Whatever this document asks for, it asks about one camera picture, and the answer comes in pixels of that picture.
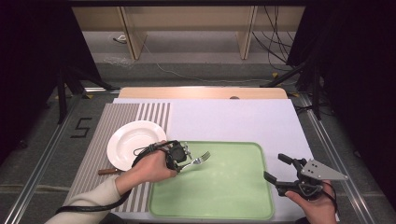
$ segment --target sleeve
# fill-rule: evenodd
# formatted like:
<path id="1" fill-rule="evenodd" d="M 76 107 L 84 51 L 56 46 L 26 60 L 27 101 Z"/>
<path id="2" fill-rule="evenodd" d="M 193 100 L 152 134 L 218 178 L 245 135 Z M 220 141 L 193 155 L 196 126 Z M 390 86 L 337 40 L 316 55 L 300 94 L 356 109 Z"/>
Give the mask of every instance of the sleeve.
<path id="1" fill-rule="evenodd" d="M 115 183 L 117 177 L 117 175 L 113 175 L 95 189 L 72 197 L 67 205 L 96 206 L 107 205 L 118 201 L 120 199 L 120 195 Z M 46 222 L 46 224 L 99 223 L 108 214 L 108 212 L 109 211 L 87 213 L 62 212 L 52 217 Z"/>

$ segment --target person's right hand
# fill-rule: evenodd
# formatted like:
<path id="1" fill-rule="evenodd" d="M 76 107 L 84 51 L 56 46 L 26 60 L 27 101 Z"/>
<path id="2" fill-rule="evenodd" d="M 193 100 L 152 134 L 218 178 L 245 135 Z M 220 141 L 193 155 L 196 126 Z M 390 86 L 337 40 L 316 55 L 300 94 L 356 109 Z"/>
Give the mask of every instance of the person's right hand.
<path id="1" fill-rule="evenodd" d="M 330 184 L 330 181 L 325 180 L 323 182 Z M 323 184 L 323 190 L 329 195 L 333 195 L 332 188 L 329 185 Z M 334 204 L 326 195 L 321 195 L 314 201 L 307 201 L 293 191 L 286 192 L 286 196 L 303 208 L 306 218 L 311 224 L 336 223 Z"/>

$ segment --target tray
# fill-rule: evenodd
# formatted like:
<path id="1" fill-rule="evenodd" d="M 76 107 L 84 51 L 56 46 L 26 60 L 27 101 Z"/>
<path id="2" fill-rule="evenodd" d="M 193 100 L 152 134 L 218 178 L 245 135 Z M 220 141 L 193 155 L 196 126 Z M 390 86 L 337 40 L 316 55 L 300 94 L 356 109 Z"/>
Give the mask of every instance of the tray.
<path id="1" fill-rule="evenodd" d="M 194 158 L 209 151 L 201 165 L 153 184 L 148 209 L 155 217 L 269 219 L 271 190 L 263 178 L 262 148 L 251 142 L 188 141 Z"/>

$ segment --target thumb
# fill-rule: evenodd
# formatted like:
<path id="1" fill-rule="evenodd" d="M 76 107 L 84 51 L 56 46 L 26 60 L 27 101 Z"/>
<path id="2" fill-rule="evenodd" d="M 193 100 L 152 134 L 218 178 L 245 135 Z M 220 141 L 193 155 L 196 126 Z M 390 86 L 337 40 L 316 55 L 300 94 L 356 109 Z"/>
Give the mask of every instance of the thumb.
<path id="1" fill-rule="evenodd" d="M 298 205 L 300 205 L 300 207 L 304 208 L 307 201 L 302 198 L 300 196 L 300 194 L 294 192 L 294 191 L 287 191 L 285 193 L 286 197 L 288 197 L 290 200 L 294 201 L 295 203 L 297 203 Z"/>

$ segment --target metal fork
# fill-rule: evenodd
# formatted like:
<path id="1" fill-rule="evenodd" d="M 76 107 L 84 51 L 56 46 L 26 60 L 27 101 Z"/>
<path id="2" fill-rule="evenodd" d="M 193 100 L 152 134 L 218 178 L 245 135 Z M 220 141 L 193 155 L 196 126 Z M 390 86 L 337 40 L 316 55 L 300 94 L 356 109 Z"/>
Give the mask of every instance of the metal fork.
<path id="1" fill-rule="evenodd" d="M 199 165 L 199 164 L 203 163 L 204 161 L 206 161 L 207 159 L 209 159 L 209 157 L 210 157 L 210 152 L 207 151 L 204 155 L 196 158 L 195 160 L 191 161 L 190 163 L 179 166 L 179 170 L 181 171 L 191 165 Z"/>

